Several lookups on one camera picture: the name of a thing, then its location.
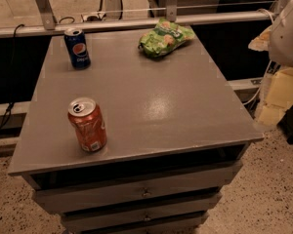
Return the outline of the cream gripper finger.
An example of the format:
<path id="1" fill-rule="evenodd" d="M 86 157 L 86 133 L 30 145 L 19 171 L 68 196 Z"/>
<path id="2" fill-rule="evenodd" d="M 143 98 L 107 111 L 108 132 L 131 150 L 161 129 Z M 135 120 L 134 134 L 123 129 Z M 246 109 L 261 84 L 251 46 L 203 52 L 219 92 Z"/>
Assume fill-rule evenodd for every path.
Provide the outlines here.
<path id="1" fill-rule="evenodd" d="M 275 126 L 293 105 L 293 67 L 282 67 L 274 75 L 265 77 L 256 109 L 256 121 Z"/>
<path id="2" fill-rule="evenodd" d="M 270 36 L 272 28 L 267 27 L 259 36 L 255 37 L 248 45 L 248 48 L 253 51 L 267 51 L 269 49 Z"/>

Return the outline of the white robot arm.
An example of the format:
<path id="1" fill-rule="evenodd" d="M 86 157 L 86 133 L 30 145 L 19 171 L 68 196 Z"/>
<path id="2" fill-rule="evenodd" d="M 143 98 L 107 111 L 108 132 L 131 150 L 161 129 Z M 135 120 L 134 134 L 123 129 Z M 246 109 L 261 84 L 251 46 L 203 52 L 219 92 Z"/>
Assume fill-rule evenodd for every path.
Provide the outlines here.
<path id="1" fill-rule="evenodd" d="M 270 62 L 279 65 L 272 74 L 265 72 L 255 112 L 259 124 L 275 126 L 293 105 L 293 0 L 248 48 L 267 51 Z"/>

